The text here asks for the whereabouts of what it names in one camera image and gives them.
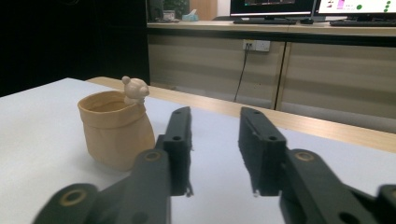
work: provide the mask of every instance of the small animal figurine on cup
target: small animal figurine on cup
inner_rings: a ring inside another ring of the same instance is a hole
[[[122,83],[124,86],[126,105],[143,104],[145,97],[149,95],[149,87],[145,81],[139,78],[123,77]]]

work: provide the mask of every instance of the background desk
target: background desk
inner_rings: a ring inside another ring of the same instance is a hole
[[[396,28],[150,23],[151,81],[232,101],[242,39],[271,48],[247,56],[237,102],[396,133]]]
[[[91,80],[120,86],[107,78]],[[124,178],[103,167],[89,156],[77,103],[83,97],[110,88],[74,79],[63,79],[29,91],[0,98],[0,220],[2,223],[29,223],[50,196],[73,183],[92,183],[104,189]],[[170,114],[184,105],[222,108],[221,101],[151,88],[145,105],[155,135],[164,133]],[[237,113],[241,105],[232,104],[227,113]],[[278,198],[254,198],[237,147],[239,119],[193,106],[191,183],[195,196],[172,198],[174,224],[202,223],[282,223]],[[287,114],[269,112],[288,123]],[[329,134],[336,124],[290,116],[290,126],[304,122],[305,129],[321,126]],[[350,127],[346,137],[354,132]],[[341,180],[352,187],[375,194],[384,183],[396,182],[396,154],[361,147],[313,135],[280,129],[288,138],[288,147],[317,152],[330,164]],[[378,145],[394,148],[394,135],[377,133]]]

